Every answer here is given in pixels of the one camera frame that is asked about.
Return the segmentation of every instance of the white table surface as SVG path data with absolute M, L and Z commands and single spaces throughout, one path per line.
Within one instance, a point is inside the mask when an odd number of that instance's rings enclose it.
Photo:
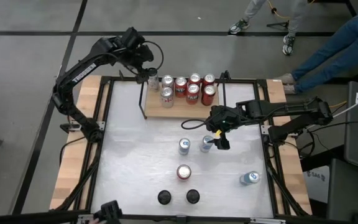
M 122 212 L 132 215 L 273 217 L 259 125 L 227 133 L 230 150 L 213 146 L 209 153 L 203 153 L 198 144 L 204 135 L 212 135 L 205 126 L 187 131 L 180 127 L 185 119 L 144 119 L 138 106 L 139 93 L 140 85 L 135 82 L 114 83 L 92 212 L 117 200 Z M 254 97 L 251 84 L 226 84 L 228 106 Z M 223 104 L 222 85 L 219 102 Z M 181 138 L 191 141 L 186 156 L 178 153 Z M 192 170 L 186 182 L 176 176 L 181 164 Z M 260 182 L 241 185 L 239 177 L 252 170 L 260 173 Z M 196 204 L 186 200 L 190 189 L 200 193 Z M 172 195 L 168 205 L 157 200 L 161 190 Z

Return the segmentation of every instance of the jeans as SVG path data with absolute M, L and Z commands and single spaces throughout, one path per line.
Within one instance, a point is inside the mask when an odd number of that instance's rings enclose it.
M 332 64 L 310 78 L 301 77 L 312 71 L 327 59 L 343 50 L 343 54 L 336 58 Z M 315 52 L 307 61 L 291 74 L 297 81 L 295 91 L 297 93 L 309 90 L 323 84 L 343 71 L 358 65 L 358 16 L 345 23 L 323 47 Z
M 256 15 L 266 0 L 251 0 L 244 12 L 244 20 L 249 22 L 249 19 Z M 288 35 L 294 37 L 298 32 L 299 24 L 301 23 L 306 10 L 309 9 L 307 0 L 295 0 L 292 7 L 292 15 L 290 24 L 288 25 Z

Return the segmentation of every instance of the person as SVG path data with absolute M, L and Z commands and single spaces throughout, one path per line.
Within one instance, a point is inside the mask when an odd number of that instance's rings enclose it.
M 238 22 L 230 26 L 229 33 L 237 34 L 238 32 L 245 30 L 249 27 L 249 21 L 256 15 L 266 0 L 251 0 L 248 4 L 244 17 Z M 285 55 L 291 55 L 293 53 L 293 45 L 295 43 L 295 35 L 298 32 L 298 27 L 302 21 L 304 14 L 306 13 L 308 1 L 307 0 L 295 0 L 293 5 L 293 15 L 291 17 L 290 24 L 288 25 L 288 34 L 284 37 L 283 53 Z
M 309 78 L 301 79 L 308 72 L 341 51 L 342 54 L 323 68 L 322 71 Z M 286 94 L 296 94 L 323 84 L 341 72 L 356 66 L 358 66 L 358 16 L 353 17 L 339 28 L 317 52 L 296 70 L 284 74 L 278 79 L 283 82 Z

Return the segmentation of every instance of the wooden board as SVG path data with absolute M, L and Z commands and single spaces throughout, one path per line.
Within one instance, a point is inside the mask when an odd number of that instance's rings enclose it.
M 211 106 L 219 105 L 218 88 L 215 87 L 215 97 L 212 105 L 205 106 L 201 103 L 201 94 L 198 96 L 197 104 L 189 105 L 186 98 L 173 97 L 173 106 L 164 108 L 161 106 L 161 96 L 159 91 L 147 89 L 145 111 L 147 117 L 160 118 L 207 118 L 211 111 Z
M 94 106 L 96 103 L 100 76 L 88 76 L 83 80 L 80 95 L 77 101 L 77 107 L 86 115 L 92 116 Z M 286 101 L 284 90 L 281 82 L 275 82 L 273 80 L 267 80 L 268 93 L 271 102 L 284 102 Z M 260 97 L 263 98 L 263 92 L 260 90 Z M 105 97 L 102 99 L 102 107 L 105 105 Z M 290 117 L 277 117 L 274 118 L 274 122 L 277 125 L 285 124 L 290 120 Z M 67 141 L 82 137 L 81 132 L 74 132 L 68 135 Z M 287 138 L 288 142 L 295 144 L 293 138 Z M 86 140 L 78 141 L 66 147 L 62 164 L 58 173 L 57 182 L 55 185 L 55 191 L 53 193 L 50 208 L 58 207 L 64 199 L 70 194 L 80 178 L 81 166 L 84 159 L 86 147 Z M 311 207 L 309 203 L 308 193 L 306 190 L 305 180 L 298 157 L 298 151 L 290 145 L 280 146 L 280 156 L 282 160 L 283 173 L 285 178 L 285 185 L 288 187 L 295 200 L 302 206 L 302 208 L 311 214 Z M 283 214 L 283 203 L 280 191 L 278 187 L 275 188 L 278 211 Z M 84 201 L 86 195 L 83 194 L 80 208 L 84 208 Z
M 267 81 L 267 90 L 270 102 L 286 102 L 284 89 L 282 82 L 280 80 L 266 80 Z M 289 122 L 291 118 L 289 116 L 276 117 L 273 119 L 274 125 L 283 125 Z M 293 138 L 288 137 L 286 142 L 290 142 L 296 145 L 296 142 Z M 287 189 L 290 191 L 294 199 L 301 205 L 304 211 L 312 214 L 308 191 L 306 189 L 305 179 L 303 177 L 303 171 L 301 167 L 301 162 L 299 160 L 298 150 L 289 145 L 284 144 L 279 147 L 281 164 L 284 173 L 284 181 Z M 278 203 L 278 212 L 284 214 L 283 209 L 283 199 L 281 197 L 280 189 L 275 185 L 276 198 Z
M 76 105 L 78 109 L 80 109 L 82 113 L 87 117 L 93 116 L 96 99 L 98 97 L 100 81 L 101 76 L 96 75 L 88 76 L 82 81 L 80 95 L 78 97 Z M 101 117 L 103 115 L 103 108 L 106 104 L 107 88 L 108 84 L 105 86 L 105 90 L 103 92 L 98 120 L 101 120 Z M 67 142 L 81 137 L 83 137 L 81 131 L 70 132 L 68 134 Z M 62 164 L 60 164 L 60 169 L 55 184 L 55 190 L 53 192 L 52 200 L 50 202 L 50 209 L 56 208 L 61 205 L 78 183 L 81 174 L 81 167 L 84 161 L 86 143 L 87 140 L 82 139 L 66 146 L 65 151 L 63 153 Z M 93 144 L 90 160 L 93 159 L 95 150 L 96 144 Z M 85 192 L 88 191 L 87 189 L 88 183 L 84 186 L 80 208 L 85 207 Z

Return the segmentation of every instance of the can lid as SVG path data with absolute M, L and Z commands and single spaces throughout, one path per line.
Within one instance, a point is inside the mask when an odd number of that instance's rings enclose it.
M 203 142 L 205 144 L 212 144 L 212 143 L 208 143 L 210 140 L 213 140 L 214 138 L 212 136 L 204 136 L 203 137 Z
M 204 80 L 207 82 L 214 82 L 215 81 L 215 76 L 212 74 L 206 74 L 204 76 Z
M 187 138 L 183 138 L 179 141 L 179 145 L 184 149 L 188 149 L 190 147 L 190 140 Z
M 204 88 L 204 92 L 208 95 L 213 95 L 215 94 L 215 88 L 211 85 L 208 85 Z
M 171 83 L 173 83 L 173 78 L 172 78 L 172 76 L 170 76 L 170 75 L 164 75 L 164 77 L 162 77 L 162 80 L 163 80 L 163 82 L 166 83 L 166 84 L 171 84 Z
M 178 77 L 175 81 L 175 83 L 180 86 L 185 85 L 186 82 L 187 82 L 187 80 L 185 77 Z
M 167 190 L 162 190 L 158 193 L 158 202 L 162 205 L 166 205 L 171 201 L 171 193 Z
M 186 199 L 190 203 L 197 203 L 200 200 L 200 193 L 195 189 L 191 189 L 187 192 Z
M 257 183 L 259 181 L 259 179 L 260 179 L 260 177 L 259 177 L 258 172 L 252 171 L 252 172 L 249 173 L 249 180 L 252 183 Z
M 200 88 L 196 84 L 191 84 L 189 85 L 188 89 L 189 93 L 197 93 Z
M 170 95 L 172 95 L 172 89 L 169 87 L 164 87 L 161 90 L 161 96 L 165 96 L 165 97 L 169 97 Z
M 177 175 L 181 179 L 187 179 L 191 175 L 191 169 L 188 165 L 180 165 L 177 169 Z
M 190 75 L 190 80 L 192 82 L 198 82 L 201 80 L 201 76 L 198 75 L 197 73 L 193 73 L 192 75 Z

